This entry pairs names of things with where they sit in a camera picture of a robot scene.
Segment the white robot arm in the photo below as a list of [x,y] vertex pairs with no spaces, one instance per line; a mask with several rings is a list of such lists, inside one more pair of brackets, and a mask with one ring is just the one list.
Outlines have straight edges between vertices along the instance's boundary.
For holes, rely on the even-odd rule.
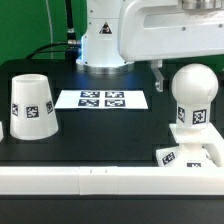
[[115,74],[147,61],[164,89],[167,59],[224,54],[224,0],[86,0],[80,70]]

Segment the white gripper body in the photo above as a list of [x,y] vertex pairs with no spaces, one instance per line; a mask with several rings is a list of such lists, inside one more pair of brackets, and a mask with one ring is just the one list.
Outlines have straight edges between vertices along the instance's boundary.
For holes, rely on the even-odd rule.
[[224,54],[224,0],[126,0],[118,51],[127,61]]

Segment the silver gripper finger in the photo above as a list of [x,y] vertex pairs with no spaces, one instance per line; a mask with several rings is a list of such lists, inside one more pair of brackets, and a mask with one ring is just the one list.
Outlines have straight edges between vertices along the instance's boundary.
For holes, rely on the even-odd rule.
[[162,92],[164,90],[164,76],[162,75],[160,69],[163,66],[162,60],[151,60],[149,62],[150,69],[154,74],[156,81],[155,81],[155,88],[158,92]]

